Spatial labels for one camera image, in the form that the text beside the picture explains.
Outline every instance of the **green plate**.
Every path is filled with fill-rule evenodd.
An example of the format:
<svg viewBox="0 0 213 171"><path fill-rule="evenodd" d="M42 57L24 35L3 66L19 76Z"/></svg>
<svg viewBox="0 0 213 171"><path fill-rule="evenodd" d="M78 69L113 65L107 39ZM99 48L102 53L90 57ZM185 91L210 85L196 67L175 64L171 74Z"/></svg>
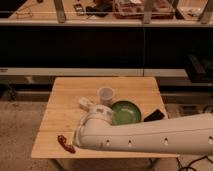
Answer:
<svg viewBox="0 0 213 171"><path fill-rule="evenodd" d="M141 122L140 109L130 101L118 101L112 105L114 111L112 125Z"/></svg>

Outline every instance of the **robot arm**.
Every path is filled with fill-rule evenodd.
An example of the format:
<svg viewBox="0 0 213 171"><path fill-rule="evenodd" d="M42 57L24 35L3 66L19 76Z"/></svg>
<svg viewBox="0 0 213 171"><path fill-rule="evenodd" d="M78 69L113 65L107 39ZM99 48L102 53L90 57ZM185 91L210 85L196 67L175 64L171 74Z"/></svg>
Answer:
<svg viewBox="0 0 213 171"><path fill-rule="evenodd" d="M213 115L112 126L110 108L96 105L75 131L80 148L106 151L134 151L213 155Z"/></svg>

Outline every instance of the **table top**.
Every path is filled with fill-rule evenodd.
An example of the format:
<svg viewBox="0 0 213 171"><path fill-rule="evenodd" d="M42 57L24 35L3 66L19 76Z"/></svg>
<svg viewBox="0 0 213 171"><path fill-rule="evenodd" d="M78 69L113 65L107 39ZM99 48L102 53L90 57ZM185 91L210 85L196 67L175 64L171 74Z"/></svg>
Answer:
<svg viewBox="0 0 213 171"><path fill-rule="evenodd" d="M95 6L93 0L62 0L64 12L67 20L81 20L81 19L116 19L113 13L109 13L105 17L89 17L88 15L78 16L74 10L74 4L82 4L85 9L86 6ZM38 3L37 0L27 0L9 19L32 19L32 20L56 20L57 14L53 0L44 0Z"/></svg>
<svg viewBox="0 0 213 171"><path fill-rule="evenodd" d="M141 110L142 119L160 109L167 113L153 77L59 77L55 80L44 117L42 119L31 156L33 158L145 158L177 157L172 154L141 152L102 152L75 147L76 153L65 151L57 142L64 135L72 142L74 130L86 112L79 107L78 100L86 97L99 101L97 90L111 87L115 91L113 101L129 100Z"/></svg>

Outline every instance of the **red object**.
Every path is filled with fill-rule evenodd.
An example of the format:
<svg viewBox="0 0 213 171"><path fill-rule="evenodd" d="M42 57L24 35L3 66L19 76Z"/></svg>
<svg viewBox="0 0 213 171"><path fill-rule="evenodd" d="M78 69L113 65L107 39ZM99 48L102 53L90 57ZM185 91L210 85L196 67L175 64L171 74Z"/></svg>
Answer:
<svg viewBox="0 0 213 171"><path fill-rule="evenodd" d="M69 151L70 153L75 153L75 149L73 145L67 144L67 138L63 135L58 135L58 142L61 144L61 146L66 150Z"/></svg>

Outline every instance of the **paper cup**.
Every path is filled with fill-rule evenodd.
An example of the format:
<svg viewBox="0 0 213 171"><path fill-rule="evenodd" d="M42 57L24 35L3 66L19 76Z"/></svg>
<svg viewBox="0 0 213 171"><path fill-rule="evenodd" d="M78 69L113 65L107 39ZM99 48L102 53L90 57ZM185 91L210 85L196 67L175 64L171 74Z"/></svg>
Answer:
<svg viewBox="0 0 213 171"><path fill-rule="evenodd" d="M98 90L98 96L100 98L100 104L110 107L112 105L114 91L111 87L101 87Z"/></svg>

